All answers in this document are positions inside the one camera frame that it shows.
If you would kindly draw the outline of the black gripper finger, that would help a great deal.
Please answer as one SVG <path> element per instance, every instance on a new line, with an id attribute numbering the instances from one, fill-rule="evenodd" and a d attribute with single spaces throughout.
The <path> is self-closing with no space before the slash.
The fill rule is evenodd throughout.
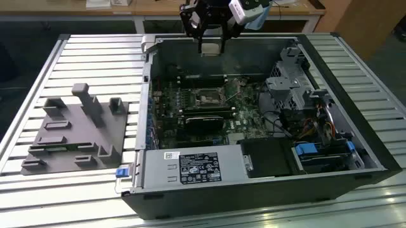
<path id="1" fill-rule="evenodd" d="M 197 42 L 197 53 L 201 53 L 202 30 L 200 26 L 200 16 L 197 14 L 198 3 L 185 2 L 178 6 L 178 16 L 186 37 Z"/>
<path id="2" fill-rule="evenodd" d="M 221 22 L 221 36 L 220 36 L 220 53 L 224 53 L 225 49 L 225 41 L 230 38 L 236 38 L 241 31 L 244 30 L 244 26 L 233 23 L 230 26 L 226 22 Z"/>

